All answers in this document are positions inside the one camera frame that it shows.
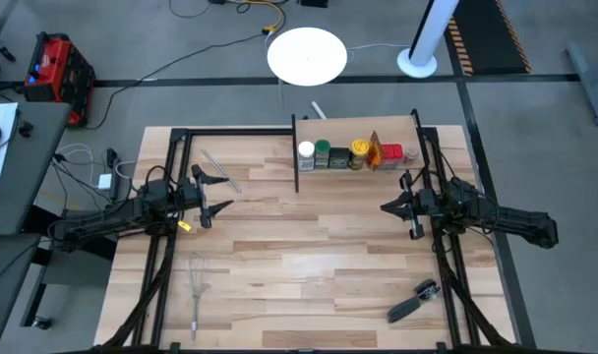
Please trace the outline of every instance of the desk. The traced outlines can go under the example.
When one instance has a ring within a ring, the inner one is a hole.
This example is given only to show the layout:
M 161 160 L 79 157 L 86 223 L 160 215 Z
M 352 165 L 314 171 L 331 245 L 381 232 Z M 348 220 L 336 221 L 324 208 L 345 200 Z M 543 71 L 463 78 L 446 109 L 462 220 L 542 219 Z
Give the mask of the desk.
M 385 132 L 383 143 L 390 143 L 392 123 L 385 124 L 410 118 L 392 119 L 357 122 Z M 298 141 L 302 134 L 311 134 L 302 129 L 298 122 Z M 462 128 L 437 130 L 456 173 L 474 183 Z M 135 184 L 144 183 L 152 166 L 164 163 L 170 131 L 170 127 L 146 128 Z M 414 134 L 405 137 L 408 144 L 417 142 Z M 449 345 L 441 299 L 398 323 L 386 321 L 386 312 L 410 297 L 419 282 L 429 277 L 439 280 L 431 238 L 411 241 L 409 222 L 380 211 L 379 205 L 401 192 L 397 181 L 402 171 L 302 172 L 295 193 L 292 144 L 287 136 L 194 138 L 190 163 L 199 163 L 214 175 L 201 154 L 201 148 L 208 150 L 243 193 L 236 194 L 226 184 L 209 186 L 211 204 L 228 199 L 235 203 L 216 217 L 212 229 L 179 231 L 160 347 L 167 348 L 170 342 L 207 349 L 428 349 L 436 348 L 438 341 Z M 418 170 L 411 168 L 413 175 Z M 193 220 L 195 215 L 188 212 L 185 218 Z M 475 233 L 460 240 L 474 300 L 499 332 L 513 340 L 491 245 Z M 108 339 L 139 299 L 149 242 L 148 236 L 119 242 L 95 343 Z M 208 258 L 209 276 L 193 342 L 186 261 L 195 251 Z M 162 255 L 160 245 L 157 266 Z M 150 319 L 154 309 L 150 304 Z M 457 310 L 466 341 L 458 304 Z M 150 342 L 151 323 L 146 321 L 142 343 Z
M 70 105 L 60 103 L 26 103 L 18 108 L 20 118 L 34 128 L 29 138 L 16 134 L 4 160 L 0 179 L 0 271 L 21 251 L 34 247 L 0 278 L 0 337 L 35 253 L 38 225 L 47 224 L 54 216 L 32 203 L 63 135 L 70 109 Z

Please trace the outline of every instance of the green spice jar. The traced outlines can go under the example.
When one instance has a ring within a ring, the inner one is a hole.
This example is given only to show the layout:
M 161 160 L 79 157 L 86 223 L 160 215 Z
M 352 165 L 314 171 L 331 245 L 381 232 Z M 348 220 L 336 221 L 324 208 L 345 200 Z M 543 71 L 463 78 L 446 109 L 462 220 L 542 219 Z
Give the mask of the green spice jar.
M 319 140 L 315 143 L 315 168 L 328 168 L 330 149 L 327 140 Z

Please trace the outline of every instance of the white pole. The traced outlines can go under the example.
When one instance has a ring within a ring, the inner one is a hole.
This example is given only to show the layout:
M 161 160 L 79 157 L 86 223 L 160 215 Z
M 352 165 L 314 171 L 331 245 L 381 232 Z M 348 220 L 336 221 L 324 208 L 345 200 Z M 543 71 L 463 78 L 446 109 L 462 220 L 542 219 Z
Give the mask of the white pole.
M 312 104 L 312 108 L 315 109 L 315 112 L 317 112 L 317 115 L 319 115 L 319 118 L 328 119 L 328 117 L 326 117 L 326 115 L 323 113 L 323 111 L 321 110 L 321 107 L 319 107 L 319 104 L 317 104 L 317 102 L 312 101 L 310 104 Z
M 458 0 L 430 1 L 413 46 L 402 50 L 397 56 L 397 65 L 404 74 L 412 78 L 427 78 L 435 73 L 435 50 L 448 27 L 456 5 Z

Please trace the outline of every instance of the table leg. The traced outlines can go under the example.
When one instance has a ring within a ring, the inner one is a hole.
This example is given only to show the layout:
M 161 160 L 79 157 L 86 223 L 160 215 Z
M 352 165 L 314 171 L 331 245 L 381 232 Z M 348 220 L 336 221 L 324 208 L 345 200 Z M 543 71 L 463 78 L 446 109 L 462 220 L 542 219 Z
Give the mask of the table leg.
M 54 221 L 60 220 L 61 217 L 57 216 L 50 211 L 41 208 L 39 206 L 30 206 L 24 225 L 22 227 L 22 233 L 35 233 L 39 235 L 47 234 L 47 227 Z

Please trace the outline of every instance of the whisk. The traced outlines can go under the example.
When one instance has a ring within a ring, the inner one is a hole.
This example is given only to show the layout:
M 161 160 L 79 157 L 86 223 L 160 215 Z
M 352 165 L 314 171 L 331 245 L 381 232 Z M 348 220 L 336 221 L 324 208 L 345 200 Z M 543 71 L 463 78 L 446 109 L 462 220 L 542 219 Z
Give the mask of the whisk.
M 200 253 L 193 253 L 188 259 L 188 275 L 194 308 L 192 311 L 192 340 L 197 337 L 197 320 L 199 318 L 199 303 L 205 290 L 205 276 L 208 261 Z

